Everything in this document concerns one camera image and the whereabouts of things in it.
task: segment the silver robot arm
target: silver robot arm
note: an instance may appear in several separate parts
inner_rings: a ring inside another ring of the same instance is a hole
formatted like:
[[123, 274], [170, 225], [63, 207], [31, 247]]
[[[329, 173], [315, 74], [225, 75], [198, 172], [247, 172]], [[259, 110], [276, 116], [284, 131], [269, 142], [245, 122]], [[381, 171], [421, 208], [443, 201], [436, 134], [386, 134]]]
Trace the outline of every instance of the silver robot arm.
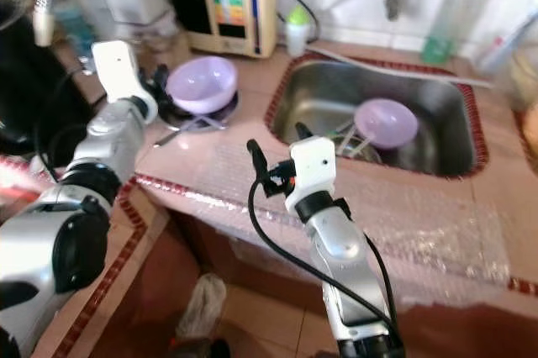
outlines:
[[[308, 138], [291, 144], [291, 160], [280, 162], [270, 171], [257, 143], [249, 141], [247, 149], [252, 154], [256, 180], [268, 197], [285, 194], [288, 212], [298, 215], [305, 224], [314, 266], [390, 318], [383, 290], [367, 261], [367, 238], [351, 221], [344, 199], [331, 197], [336, 177], [334, 143], [312, 136], [301, 124], [298, 131]], [[322, 287], [341, 357], [405, 357], [392, 320], [390, 329], [379, 315], [328, 282], [323, 282]]]
[[0, 355], [31, 355], [55, 313], [102, 272], [108, 219], [135, 168], [156, 102], [129, 46], [93, 46], [109, 103], [88, 124], [59, 182], [0, 227]]

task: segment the stainless steel sink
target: stainless steel sink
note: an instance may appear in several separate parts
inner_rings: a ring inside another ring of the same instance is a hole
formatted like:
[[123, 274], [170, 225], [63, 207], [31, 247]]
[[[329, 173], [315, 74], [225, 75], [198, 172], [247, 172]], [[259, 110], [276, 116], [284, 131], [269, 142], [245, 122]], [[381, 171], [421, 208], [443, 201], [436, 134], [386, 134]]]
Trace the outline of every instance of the stainless steel sink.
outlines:
[[326, 135], [349, 121], [362, 102], [385, 97], [403, 103], [417, 116], [419, 132], [414, 141], [396, 150], [378, 150], [383, 164], [452, 177], [478, 169], [475, 144], [482, 133], [479, 122], [473, 121], [477, 127], [472, 127], [468, 115], [472, 108], [476, 112], [470, 88], [470, 95], [464, 96], [451, 84], [389, 76], [338, 61], [303, 61], [291, 68], [277, 94], [274, 115], [270, 109], [266, 116], [281, 141], [290, 144], [298, 139], [297, 122]]

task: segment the plastic wrap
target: plastic wrap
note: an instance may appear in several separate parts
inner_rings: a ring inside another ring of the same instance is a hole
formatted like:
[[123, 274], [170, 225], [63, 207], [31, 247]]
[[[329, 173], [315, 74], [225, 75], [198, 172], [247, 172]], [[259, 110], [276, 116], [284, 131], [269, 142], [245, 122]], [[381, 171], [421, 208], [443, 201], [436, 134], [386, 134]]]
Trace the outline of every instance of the plastic wrap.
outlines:
[[[195, 215], [216, 229], [261, 245], [246, 208], [254, 180], [243, 146], [222, 145], [200, 169], [196, 188], [184, 196]], [[269, 164], [287, 158], [266, 152]], [[447, 197], [442, 192], [337, 170], [336, 196], [345, 197], [353, 219], [376, 243], [388, 266], [395, 293], [408, 303], [464, 307], [506, 289], [509, 263], [502, 217], [491, 205]], [[263, 229], [281, 247], [309, 259], [303, 225], [290, 216], [283, 196], [256, 194]], [[278, 265], [266, 266], [278, 272]]]

